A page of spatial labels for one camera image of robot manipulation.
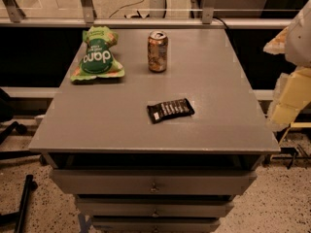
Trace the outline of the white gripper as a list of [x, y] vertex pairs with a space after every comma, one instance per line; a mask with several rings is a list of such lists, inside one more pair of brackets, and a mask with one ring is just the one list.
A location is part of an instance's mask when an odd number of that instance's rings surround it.
[[[285, 27], [265, 44], [263, 51], [284, 54], [289, 27]], [[275, 84], [273, 100], [267, 112], [267, 126], [280, 132], [294, 122], [301, 110], [311, 103], [311, 68], [296, 67], [290, 74], [282, 73]]]

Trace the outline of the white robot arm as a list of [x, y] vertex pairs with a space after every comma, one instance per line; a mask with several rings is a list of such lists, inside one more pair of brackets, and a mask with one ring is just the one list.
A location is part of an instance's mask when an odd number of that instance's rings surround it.
[[264, 46], [263, 51], [283, 54], [295, 65], [293, 72], [282, 73], [277, 80], [267, 112], [267, 126], [280, 132], [311, 103], [311, 0]]

